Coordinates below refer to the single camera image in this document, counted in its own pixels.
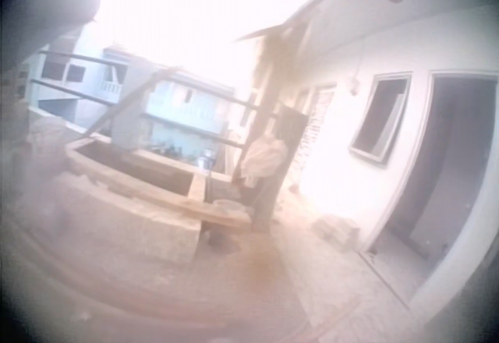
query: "door frame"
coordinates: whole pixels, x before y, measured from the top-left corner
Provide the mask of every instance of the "door frame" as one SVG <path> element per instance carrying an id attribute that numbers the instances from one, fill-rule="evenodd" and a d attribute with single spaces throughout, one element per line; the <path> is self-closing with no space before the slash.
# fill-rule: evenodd
<path id="1" fill-rule="evenodd" d="M 447 256 L 421 286 L 411 308 L 430 319 L 456 296 L 481 264 L 499 232 L 499 72 L 432 71 L 435 77 L 476 77 L 496 84 L 496 112 L 486 172 L 475 204 Z"/>
<path id="2" fill-rule="evenodd" d="M 497 196 L 499 196 L 499 72 L 461 69 L 438 69 L 428 72 L 426 102 L 413 152 L 384 216 L 380 219 L 379 224 L 363 247 L 363 250 L 368 250 L 373 245 L 393 214 L 412 173 L 423 143 L 423 137 L 426 134 L 426 126 L 433 102 L 434 79 L 435 77 L 445 76 L 495 80 L 497 82 L 496 115 L 486 173 L 469 217 L 448 254 L 409 302 L 411 310 L 425 321 L 437 315 L 465 286 L 473 272 L 483 261 L 499 232 L 499 220 L 497 219 L 499 217 L 499 200 L 497 200 Z"/>

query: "white building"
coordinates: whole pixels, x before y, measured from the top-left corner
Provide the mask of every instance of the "white building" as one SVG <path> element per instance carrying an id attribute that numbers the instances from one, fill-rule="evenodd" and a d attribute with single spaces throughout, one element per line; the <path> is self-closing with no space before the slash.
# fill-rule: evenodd
<path id="1" fill-rule="evenodd" d="M 498 4 L 326 0 L 281 92 L 310 113 L 289 178 L 428 316 L 499 229 Z"/>

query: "window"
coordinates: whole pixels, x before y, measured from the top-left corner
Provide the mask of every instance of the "window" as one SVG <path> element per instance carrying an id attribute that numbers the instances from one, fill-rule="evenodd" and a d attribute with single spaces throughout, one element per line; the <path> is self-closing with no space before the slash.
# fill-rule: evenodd
<path id="1" fill-rule="evenodd" d="M 53 62 L 47 59 L 44 64 L 44 69 L 41 72 L 41 77 L 48 78 L 50 80 L 62 80 L 64 70 L 65 64 Z"/>
<path id="2" fill-rule="evenodd" d="M 193 91 L 192 90 L 187 90 L 186 98 L 184 99 L 184 102 L 185 103 L 189 103 L 190 99 L 192 99 L 192 98 L 193 98 Z"/>
<path id="3" fill-rule="evenodd" d="M 249 96 L 248 103 L 249 104 L 255 104 L 255 101 L 257 100 L 257 93 L 252 92 L 251 95 Z M 244 113 L 242 114 L 241 118 L 241 126 L 244 127 L 248 123 L 248 119 L 250 119 L 250 114 L 253 109 L 246 107 L 244 109 Z"/>
<path id="4" fill-rule="evenodd" d="M 85 68 L 78 65 L 70 65 L 68 69 L 68 76 L 65 78 L 68 82 L 83 82 L 85 76 Z"/>
<path id="5" fill-rule="evenodd" d="M 409 92 L 410 76 L 375 78 L 363 124 L 350 150 L 379 164 L 390 156 Z"/>

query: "cement block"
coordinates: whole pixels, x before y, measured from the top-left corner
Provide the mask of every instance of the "cement block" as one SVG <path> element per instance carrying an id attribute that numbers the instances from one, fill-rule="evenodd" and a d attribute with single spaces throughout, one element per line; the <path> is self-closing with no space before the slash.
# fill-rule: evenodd
<path id="1" fill-rule="evenodd" d="M 55 191 L 71 225 L 86 235 L 179 264 L 189 263 L 196 252 L 199 220 L 117 195 L 85 175 L 60 175 Z"/>

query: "sky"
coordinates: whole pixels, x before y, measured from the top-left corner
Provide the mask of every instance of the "sky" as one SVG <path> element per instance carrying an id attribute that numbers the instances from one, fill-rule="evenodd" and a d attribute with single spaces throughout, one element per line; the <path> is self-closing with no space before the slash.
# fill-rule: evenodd
<path id="1" fill-rule="evenodd" d="M 252 42 L 237 37 L 282 23 L 307 0 L 101 0 L 96 21 L 113 41 L 166 65 L 236 85 Z"/>

